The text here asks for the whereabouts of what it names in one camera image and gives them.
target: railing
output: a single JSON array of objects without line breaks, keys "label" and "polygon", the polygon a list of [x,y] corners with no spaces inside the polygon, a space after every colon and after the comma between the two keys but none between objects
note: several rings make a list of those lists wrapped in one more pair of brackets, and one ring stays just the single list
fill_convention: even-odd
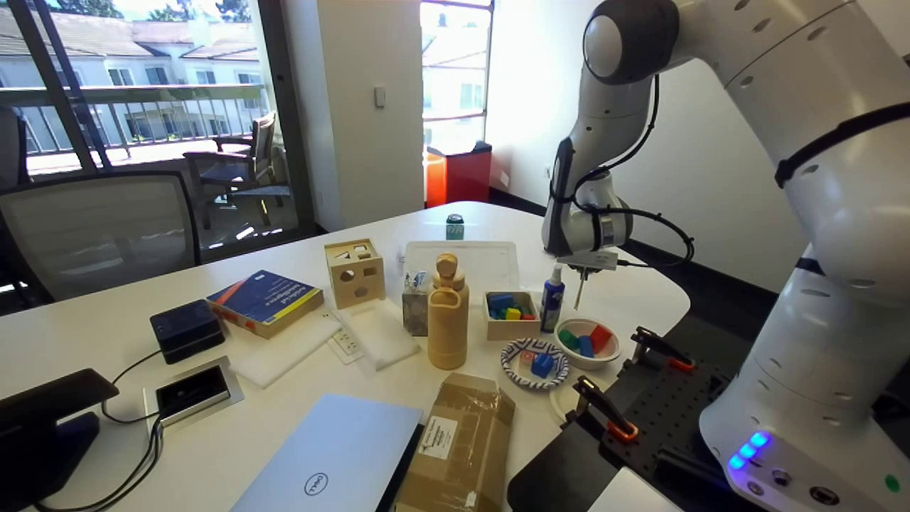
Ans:
[{"label": "railing", "polygon": [[[83,85],[105,149],[138,149],[216,135],[246,135],[268,111],[265,85]],[[46,89],[0,89],[0,106],[29,126],[29,158],[71,155],[71,143]]]}]

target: white table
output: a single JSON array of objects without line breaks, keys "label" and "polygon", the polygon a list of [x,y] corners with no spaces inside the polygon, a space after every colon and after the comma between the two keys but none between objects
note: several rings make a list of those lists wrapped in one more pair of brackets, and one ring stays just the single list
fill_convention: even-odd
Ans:
[{"label": "white table", "polygon": [[[383,256],[386,284],[395,291],[405,243],[441,243],[450,214],[464,217],[467,243],[515,243],[519,288],[543,288],[543,280],[552,273],[553,263],[541,247],[541,217],[495,206],[454,202],[2,315],[0,398],[83,367],[93,367],[95,374],[114,379],[122,367],[157,350],[147,315],[202,298],[250,277],[252,270],[283,273],[329,291],[324,270],[327,243],[363,237],[373,239],[374,250]],[[565,273],[563,315],[572,314],[575,291],[576,277]],[[582,315],[605,321],[619,341],[626,341],[626,354],[632,344],[629,337],[636,324],[664,332],[684,315],[684,310],[688,295],[673,283],[646,268],[622,268],[592,277],[580,305]],[[231,358],[238,344],[255,344],[255,338],[233,327],[222,347],[192,357],[181,364],[165,364],[161,358],[141,364],[120,384],[120,395],[114,398],[111,409],[132,406],[138,414],[141,388],[154,389],[177,374],[188,374],[191,367],[219,357]],[[496,382],[516,404],[508,446],[511,478],[556,435],[556,421],[546,395],[522,394],[501,374],[496,361],[504,347],[506,344],[491,344],[472,330],[468,361],[461,367],[461,374]],[[430,414],[445,377],[450,374],[435,369],[423,354],[380,374],[370,374],[361,364],[343,364],[329,347],[317,347],[272,388],[259,389],[241,382],[241,402],[199,421],[165,431],[165,452],[158,466],[138,489],[132,489],[132,495],[120,505],[120,509],[226,509],[320,394],[349,394],[361,398],[421,406]],[[141,428],[117,428],[103,421],[103,433],[83,458],[80,470],[49,505],[80,507],[108,495],[138,462],[141,449]]]}]

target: sky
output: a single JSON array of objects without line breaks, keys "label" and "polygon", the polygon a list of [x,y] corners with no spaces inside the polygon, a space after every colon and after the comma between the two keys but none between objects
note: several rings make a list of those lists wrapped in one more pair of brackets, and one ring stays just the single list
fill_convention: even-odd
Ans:
[{"label": "sky", "polygon": [[[195,11],[199,15],[212,15],[219,17],[219,8],[216,8],[219,0],[192,0]],[[114,0],[117,11],[122,11],[124,21],[144,21],[147,11],[154,8],[165,8],[165,5],[172,5],[171,0]]]}]

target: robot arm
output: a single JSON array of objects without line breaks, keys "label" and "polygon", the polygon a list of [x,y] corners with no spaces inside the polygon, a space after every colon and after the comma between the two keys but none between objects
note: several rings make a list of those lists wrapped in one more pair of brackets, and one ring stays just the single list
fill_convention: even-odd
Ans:
[{"label": "robot arm", "polygon": [[647,81],[684,57],[717,71],[782,163],[809,237],[738,377],[703,409],[703,442],[768,509],[910,509],[910,462],[869,419],[910,358],[910,71],[856,0],[603,0],[543,244],[582,280],[613,266],[629,223],[609,169],[646,140]]},{"label": "robot arm", "polygon": [[619,200],[610,165],[646,143],[656,91],[653,71],[668,66],[680,17],[668,0],[599,2],[582,34],[576,123],[552,165],[543,223],[546,253],[587,273],[617,266],[632,223],[610,214]]}]

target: red object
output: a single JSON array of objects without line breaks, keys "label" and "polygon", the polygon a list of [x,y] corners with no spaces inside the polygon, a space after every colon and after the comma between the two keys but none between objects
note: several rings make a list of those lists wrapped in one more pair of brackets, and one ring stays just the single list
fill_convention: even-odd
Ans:
[{"label": "red object", "polygon": [[636,442],[636,428],[634,425],[629,425],[632,428],[632,433],[626,433],[626,431],[619,431],[617,425],[605,425],[605,433],[610,433],[619,443],[634,443]]},{"label": "red object", "polygon": [[613,337],[613,332],[609,332],[609,327],[596,324],[596,327],[592,330],[592,350],[593,350],[593,354],[603,354],[610,337]]},{"label": "red object", "polygon": [[670,358],[668,367],[676,369],[676,374],[681,374],[681,377],[690,377],[690,374],[693,374],[693,364],[688,364],[688,361],[681,361],[681,358]]},{"label": "red object", "polygon": [[491,150],[479,155],[425,155],[425,206],[458,200],[488,200]]}]

